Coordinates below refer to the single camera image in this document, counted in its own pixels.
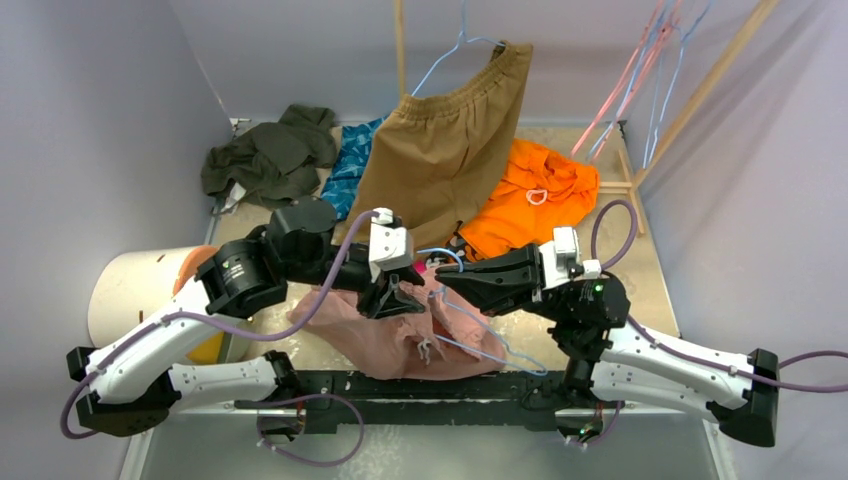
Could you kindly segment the pink shorts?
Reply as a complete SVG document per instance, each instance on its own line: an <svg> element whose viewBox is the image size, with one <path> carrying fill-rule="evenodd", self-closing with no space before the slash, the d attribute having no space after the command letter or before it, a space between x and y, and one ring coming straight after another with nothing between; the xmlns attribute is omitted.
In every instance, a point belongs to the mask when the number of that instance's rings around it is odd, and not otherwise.
<svg viewBox="0 0 848 480"><path fill-rule="evenodd" d="M302 328L327 342L363 374L380 379L449 381L499 371L506 352L487 330L490 322L452 290L442 287L435 270L422 273L423 286L404 282L402 289L425 305L425 312L369 319L354 307L354 295L330 291L314 316ZM441 335L443 363L425 366L416 344Z"/></svg>

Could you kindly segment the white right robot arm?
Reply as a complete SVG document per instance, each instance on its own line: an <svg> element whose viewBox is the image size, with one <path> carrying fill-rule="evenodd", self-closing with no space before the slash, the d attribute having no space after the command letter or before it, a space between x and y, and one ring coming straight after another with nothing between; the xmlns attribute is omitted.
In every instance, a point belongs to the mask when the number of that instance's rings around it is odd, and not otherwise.
<svg viewBox="0 0 848 480"><path fill-rule="evenodd" d="M551 321L568 362L559 393L571 405L639 402L697 415L742 443L776 443L775 354L734 354L639 326L623 283L577 245L530 244L436 270L438 282L481 313L515 310Z"/></svg>

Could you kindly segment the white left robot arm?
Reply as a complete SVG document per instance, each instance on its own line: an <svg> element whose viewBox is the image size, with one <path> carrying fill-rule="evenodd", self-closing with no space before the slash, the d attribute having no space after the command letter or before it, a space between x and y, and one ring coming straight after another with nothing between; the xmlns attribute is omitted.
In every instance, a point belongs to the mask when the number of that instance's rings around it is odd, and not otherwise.
<svg viewBox="0 0 848 480"><path fill-rule="evenodd" d="M353 292L358 312L369 319L422 312L422 303L401 288L422 283L401 218L387 208L364 212L340 244L333 241L336 225L327 201L294 200L246 237L223 244L127 334L98 349L71 350L66 361L76 386L61 412L63 435L129 437L173 412L230 401L289 407L301 387L285 353L215 365L186 358L220 332L260 341L245 321L282 303L291 283L315 286L321 297Z"/></svg>

